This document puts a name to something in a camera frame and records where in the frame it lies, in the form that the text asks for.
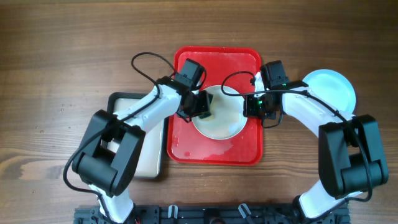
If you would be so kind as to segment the green yellow sponge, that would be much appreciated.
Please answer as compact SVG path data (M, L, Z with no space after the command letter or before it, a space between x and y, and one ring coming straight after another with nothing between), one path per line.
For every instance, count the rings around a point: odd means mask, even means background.
M214 119L214 116L212 115L212 113L210 111L206 111L206 112L202 113L201 115L199 115L198 118L200 120L209 121L209 120Z

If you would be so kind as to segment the white plate with red stain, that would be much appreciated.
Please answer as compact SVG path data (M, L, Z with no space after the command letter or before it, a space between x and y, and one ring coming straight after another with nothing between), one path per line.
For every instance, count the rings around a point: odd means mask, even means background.
M215 140L229 139L240 133L248 120L243 116L244 98L224 94L220 85L209 86L205 91L213 95L210 115L206 118L194 117L195 128Z

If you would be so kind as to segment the light blue plate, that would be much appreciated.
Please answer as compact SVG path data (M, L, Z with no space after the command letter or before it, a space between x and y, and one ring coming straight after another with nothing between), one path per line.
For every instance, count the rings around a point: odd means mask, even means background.
M327 103L353 114L356 107L356 93L352 84L342 74L334 70L319 69L310 72L303 81Z

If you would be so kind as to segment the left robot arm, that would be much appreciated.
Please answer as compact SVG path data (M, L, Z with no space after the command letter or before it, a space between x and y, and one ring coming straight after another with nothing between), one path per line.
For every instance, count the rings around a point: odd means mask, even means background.
M95 194L108 223L124 223L134 210L128 185L136 172L146 134L165 118L177 115L189 123L210 115L212 95L201 89L206 70L187 59L178 72L154 82L154 89L130 108L97 111L79 148L69 158L71 169Z

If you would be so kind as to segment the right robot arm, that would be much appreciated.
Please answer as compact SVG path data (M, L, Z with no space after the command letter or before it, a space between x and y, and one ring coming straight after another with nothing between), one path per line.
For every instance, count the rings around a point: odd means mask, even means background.
M318 138L319 181L294 200L296 223L319 221L342 205L367 202L389 178L377 121L355 116L317 96L303 81L290 81L280 60L260 67L244 94L243 114L261 121L284 115L299 120Z

